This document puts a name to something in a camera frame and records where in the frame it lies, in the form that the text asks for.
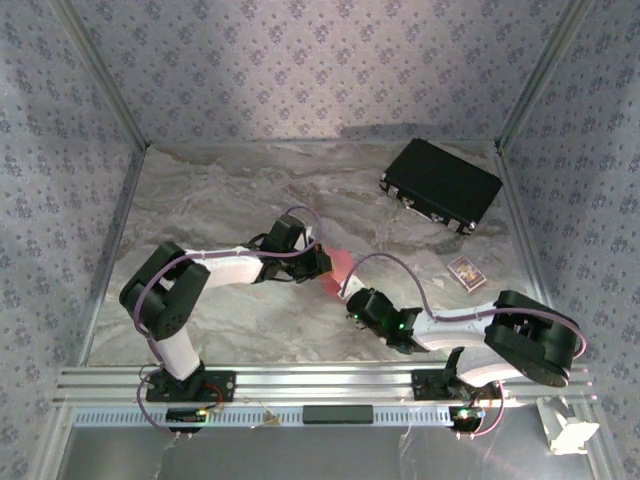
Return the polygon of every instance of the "metal bar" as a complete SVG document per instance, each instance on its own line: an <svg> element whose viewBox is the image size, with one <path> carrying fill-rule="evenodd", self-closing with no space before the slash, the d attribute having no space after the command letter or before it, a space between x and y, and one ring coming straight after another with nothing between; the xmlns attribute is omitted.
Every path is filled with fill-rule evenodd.
<svg viewBox="0 0 640 480"><path fill-rule="evenodd" d="M237 372L236 403L420 405L425 402L413 400L411 371L441 369L443 366L441 362L434 362L241 367L231 365L221 368ZM66 369L58 379L53 402L74 406L131 405L135 401L135 390L140 383L138 371L139 368L136 367ZM563 389L537 385L525 378L512 379L504 385L509 406L531 404L539 396L558 394L575 402L596 400L591 376L583 366L576 366L572 372L571 384ZM462 404L459 401L445 403Z"/></svg>
<svg viewBox="0 0 640 480"><path fill-rule="evenodd" d="M161 425L165 409L149 408L149 413ZM151 427L137 407L92 407L77 408L74 413L74 427ZM182 423L189 427L258 427L273 425L279 427L303 427L302 406L229 405L220 412L209 414L205 423ZM374 406L374 427L398 426L451 426L448 407L421 405Z"/></svg>
<svg viewBox="0 0 640 480"><path fill-rule="evenodd" d="M504 196L506 198L506 206L509 209L506 217L510 219L509 231L513 235L514 245L520 254L520 258L524 262L525 273L529 277L529 283L534 289L534 297L539 302L554 308L553 298L549 294L546 281L542 275L542 267L538 258L538 251L535 248L535 242L531 235L529 222L524 215L524 206L520 195L514 188L514 181L503 155L496 159L499 176L502 179Z"/></svg>
<svg viewBox="0 0 640 480"><path fill-rule="evenodd" d="M577 33L593 0L569 0L544 46L522 93L511 109L497 138L500 153L507 152L527 121L542 91Z"/></svg>
<svg viewBox="0 0 640 480"><path fill-rule="evenodd" d="M51 412L47 428L40 438L38 451L33 457L36 463L31 467L31 480L51 480L57 478L62 458L67 446L73 423L73 409L61 406Z"/></svg>
<svg viewBox="0 0 640 480"><path fill-rule="evenodd" d="M71 41L76 46L87 70L91 72L98 88L102 90L107 104L122 126L122 129L130 143L144 153L147 142L144 139L140 127L138 127L133 114L129 110L120 90L109 74L106 64L100 57L91 35L82 23L80 15L68 0L51 0L51 6L60 19L62 26L67 31Z"/></svg>
<svg viewBox="0 0 640 480"><path fill-rule="evenodd" d="M136 185L138 184L138 178L140 177L140 171L142 170L142 164L144 163L144 155L142 153L134 153L129 163L129 168L124 177L120 196L116 203L116 208L113 214L113 220L111 228L107 234L107 238L104 243L103 255L105 257L104 268L95 275L97 284L95 288L92 288L92 293L87 300L87 310L84 318L89 319L89 325L84 335L82 342L82 348L80 349L80 355L78 356L78 366L86 366L89 361L89 354L91 353L91 346L93 345L93 338L95 336L96 322L98 321L98 313L104 300L107 288L109 286L109 280L111 279L111 273L113 272L113 266L116 262L116 253L120 240L122 239L122 233L124 232L124 226L126 219L129 216L129 210L133 202L133 196L136 191Z"/></svg>

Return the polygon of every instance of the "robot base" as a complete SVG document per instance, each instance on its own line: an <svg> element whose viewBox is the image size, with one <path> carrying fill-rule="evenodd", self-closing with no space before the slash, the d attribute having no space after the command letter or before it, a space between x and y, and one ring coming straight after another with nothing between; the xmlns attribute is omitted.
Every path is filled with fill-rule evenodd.
<svg viewBox="0 0 640 480"><path fill-rule="evenodd" d="M236 372L199 368L184 382L177 382L165 370L152 375L147 389L147 402L156 403L229 403L233 401Z"/></svg>

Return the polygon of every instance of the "purple floral wallpaper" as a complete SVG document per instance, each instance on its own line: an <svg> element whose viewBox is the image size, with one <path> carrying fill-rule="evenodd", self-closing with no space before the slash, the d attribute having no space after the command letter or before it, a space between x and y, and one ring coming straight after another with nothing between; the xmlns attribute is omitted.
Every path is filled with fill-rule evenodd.
<svg viewBox="0 0 640 480"><path fill-rule="evenodd" d="M76 0L150 143L493 139L565 1Z"/></svg>
<svg viewBox="0 0 640 480"><path fill-rule="evenodd" d="M132 148L49 4L0 4L0 478L26 475Z"/></svg>
<svg viewBox="0 0 640 480"><path fill-rule="evenodd" d="M591 339L602 406L640 478L640 5L596 2L507 153L559 309Z"/></svg>

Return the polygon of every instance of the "patterned wallpaper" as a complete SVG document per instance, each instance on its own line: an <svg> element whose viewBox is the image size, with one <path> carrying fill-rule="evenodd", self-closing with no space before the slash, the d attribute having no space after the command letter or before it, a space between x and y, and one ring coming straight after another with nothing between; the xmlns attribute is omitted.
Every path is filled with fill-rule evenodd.
<svg viewBox="0 0 640 480"><path fill-rule="evenodd" d="M44 0L0 3L0 478L75 364L132 149Z"/></svg>
<svg viewBox="0 0 640 480"><path fill-rule="evenodd" d="M640 6L596 2L508 152L559 309L640 478Z"/></svg>
<svg viewBox="0 0 640 480"><path fill-rule="evenodd" d="M565 1L75 0L150 143L495 138Z"/></svg>

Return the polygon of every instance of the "gray marble tabletop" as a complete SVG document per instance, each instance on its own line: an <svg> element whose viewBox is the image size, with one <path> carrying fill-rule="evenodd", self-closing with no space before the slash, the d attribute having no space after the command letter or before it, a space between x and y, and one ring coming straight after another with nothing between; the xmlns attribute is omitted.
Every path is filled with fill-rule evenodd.
<svg viewBox="0 0 640 480"><path fill-rule="evenodd" d="M280 143L148 150L108 290L100 308L90 365L141 365L152 360L118 294L159 243L220 249L268 231L292 205L306 204L323 219L323 242L356 257L390 252L421 279L433 308L461 308L497 298L510 288L527 293L500 196L476 232L460 236L388 198L381 172L403 143ZM488 142L444 146L493 171ZM311 222L306 212L300 218ZM466 255L488 281L471 294L446 265ZM386 259L371 259L360 278L397 307L420 306L411 278ZM391 361L407 357L345 318L344 304L319 282L232 285L203 293L188 324L208 364Z"/></svg>

